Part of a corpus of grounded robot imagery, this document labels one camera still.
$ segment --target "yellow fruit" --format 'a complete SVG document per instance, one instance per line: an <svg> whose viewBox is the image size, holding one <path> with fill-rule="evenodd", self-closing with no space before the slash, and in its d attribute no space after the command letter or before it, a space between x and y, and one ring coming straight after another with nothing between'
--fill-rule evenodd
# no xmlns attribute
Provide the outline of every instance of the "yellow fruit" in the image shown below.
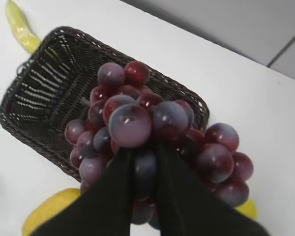
<svg viewBox="0 0 295 236"><path fill-rule="evenodd" d="M80 190L77 188L68 188L51 196L26 219L22 227L22 235L29 236L40 225L67 208L79 196Z"/></svg>
<svg viewBox="0 0 295 236"><path fill-rule="evenodd" d="M251 199L248 199L243 205L237 207L236 210L252 220L257 219L256 205Z"/></svg>
<svg viewBox="0 0 295 236"><path fill-rule="evenodd" d="M36 51L40 40L30 31L30 28L20 8L12 0L5 6L5 15L11 26L12 34L19 44L30 54Z"/></svg>

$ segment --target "white table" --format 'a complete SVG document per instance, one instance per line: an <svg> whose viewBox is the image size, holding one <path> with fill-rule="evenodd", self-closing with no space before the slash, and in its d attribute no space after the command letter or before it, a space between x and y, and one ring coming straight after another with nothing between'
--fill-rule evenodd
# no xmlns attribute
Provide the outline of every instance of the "white table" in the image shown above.
<svg viewBox="0 0 295 236"><path fill-rule="evenodd" d="M207 102L210 123L233 125L253 160L249 181L261 222L295 236L295 81L118 0L19 0L35 33L81 29L179 81ZM10 33L0 0L0 100L28 58ZM0 127L0 236L20 236L24 219L73 178ZM132 228L134 236L159 233Z"/></svg>

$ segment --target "grape bunch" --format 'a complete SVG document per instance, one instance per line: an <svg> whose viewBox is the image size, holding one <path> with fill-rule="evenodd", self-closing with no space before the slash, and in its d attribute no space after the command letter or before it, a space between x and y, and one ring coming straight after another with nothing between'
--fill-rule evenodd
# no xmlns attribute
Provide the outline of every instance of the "grape bunch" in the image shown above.
<svg viewBox="0 0 295 236"><path fill-rule="evenodd" d="M153 144L166 141L197 178L232 207L248 199L245 183L253 172L249 157L236 152L237 132L218 123L205 134L195 129L194 112L182 100L164 101L145 84L149 70L139 61L125 68L106 63L97 74L100 86L90 94L87 120L67 124L65 137L73 146L72 166L79 169L81 194L87 192L109 166L119 148L134 148L135 200L132 223L158 228L153 200L156 156Z"/></svg>

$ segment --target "wicker basket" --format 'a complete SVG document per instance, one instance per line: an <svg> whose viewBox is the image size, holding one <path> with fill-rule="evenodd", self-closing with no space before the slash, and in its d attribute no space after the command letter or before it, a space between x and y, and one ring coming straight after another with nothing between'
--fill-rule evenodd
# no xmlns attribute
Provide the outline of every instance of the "wicker basket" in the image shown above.
<svg viewBox="0 0 295 236"><path fill-rule="evenodd" d="M0 124L22 143L80 181L70 165L72 146L64 139L66 124L85 118L81 103L97 86L99 67L109 61L125 66L131 57L73 28L52 31L17 71L0 105ZM147 84L165 100L185 100L195 111L196 125L204 130L209 110L194 92L150 68Z"/></svg>

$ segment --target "red grape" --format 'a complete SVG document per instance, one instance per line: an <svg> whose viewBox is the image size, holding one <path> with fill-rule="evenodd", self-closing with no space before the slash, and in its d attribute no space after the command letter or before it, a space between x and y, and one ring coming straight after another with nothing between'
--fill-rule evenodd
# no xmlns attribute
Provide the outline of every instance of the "red grape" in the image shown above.
<svg viewBox="0 0 295 236"><path fill-rule="evenodd" d="M239 145L239 136L236 130L228 124L217 123L206 130L207 143L221 144L231 151L235 151Z"/></svg>
<svg viewBox="0 0 295 236"><path fill-rule="evenodd" d="M141 88L149 77L147 66L139 61L132 61L124 68L125 83Z"/></svg>
<svg viewBox="0 0 295 236"><path fill-rule="evenodd" d="M141 93L153 93L153 91L146 85L143 85L141 88L140 88L140 91Z"/></svg>
<svg viewBox="0 0 295 236"><path fill-rule="evenodd" d="M142 225L149 222L153 217L154 208L154 206L150 206L145 202L135 201L133 203L131 223Z"/></svg>
<svg viewBox="0 0 295 236"><path fill-rule="evenodd" d="M83 159L80 165L81 179L87 184L94 184L106 169L107 162L97 154L94 158Z"/></svg>
<svg viewBox="0 0 295 236"><path fill-rule="evenodd" d="M143 93L137 99L137 102L140 106L149 109L163 102L163 98L155 93Z"/></svg>
<svg viewBox="0 0 295 236"><path fill-rule="evenodd" d="M149 139L152 122L144 108L127 104L112 113L108 127L111 138L118 146L136 148Z"/></svg>
<svg viewBox="0 0 295 236"><path fill-rule="evenodd" d="M118 107L125 104L136 104L136 100L128 95L116 95L109 98L104 106L103 119L105 124L109 124L109 118Z"/></svg>
<svg viewBox="0 0 295 236"><path fill-rule="evenodd" d="M234 169L230 151L220 144L206 144L196 157L195 168L214 183L225 181Z"/></svg>
<svg viewBox="0 0 295 236"><path fill-rule="evenodd" d="M80 154L80 150L77 147L73 148L70 154L71 165L78 169L80 167L82 160L83 157Z"/></svg>
<svg viewBox="0 0 295 236"><path fill-rule="evenodd" d="M103 119L103 109L105 102L105 100L95 102L88 110L88 118L95 127L96 131L105 126Z"/></svg>
<svg viewBox="0 0 295 236"><path fill-rule="evenodd" d="M162 102L153 108L153 128L161 138L174 140L188 126L188 117L183 108L175 102Z"/></svg>
<svg viewBox="0 0 295 236"><path fill-rule="evenodd" d="M234 152L232 157L234 160L234 170L231 178L242 181L249 180L254 171L254 167L250 158L241 152Z"/></svg>
<svg viewBox="0 0 295 236"><path fill-rule="evenodd" d="M76 144L79 136L85 131L85 121L82 119L75 119L67 124L64 135L68 142Z"/></svg>
<svg viewBox="0 0 295 236"><path fill-rule="evenodd" d="M91 104L94 104L97 101L107 100L111 93L109 93L109 89L104 86L98 86L93 88L92 92L90 92L89 100Z"/></svg>
<svg viewBox="0 0 295 236"><path fill-rule="evenodd" d="M96 153L93 146L94 132L87 131L81 134L77 140L77 148L83 158L92 158Z"/></svg>
<svg viewBox="0 0 295 236"><path fill-rule="evenodd" d="M188 126L191 126L195 119L195 113L193 112L193 109L190 107L189 103L185 101L177 100L175 102L185 110L188 117Z"/></svg>
<svg viewBox="0 0 295 236"><path fill-rule="evenodd" d="M124 94L137 99L141 95L141 92L132 85L123 85L117 90L117 94Z"/></svg>
<svg viewBox="0 0 295 236"><path fill-rule="evenodd" d="M144 201L156 186L156 156L149 149L138 150L134 159L135 199Z"/></svg>
<svg viewBox="0 0 295 236"><path fill-rule="evenodd" d="M248 200L249 188L245 182L226 181L219 184L214 193L231 207L238 207Z"/></svg>
<svg viewBox="0 0 295 236"><path fill-rule="evenodd" d="M97 79L100 85L108 88L118 88L124 83L123 68L116 63L106 63L99 68Z"/></svg>
<svg viewBox="0 0 295 236"><path fill-rule="evenodd" d="M101 128L95 135L93 145L100 154L105 157L109 157L108 159L110 159L113 154L110 142L108 127L105 126Z"/></svg>

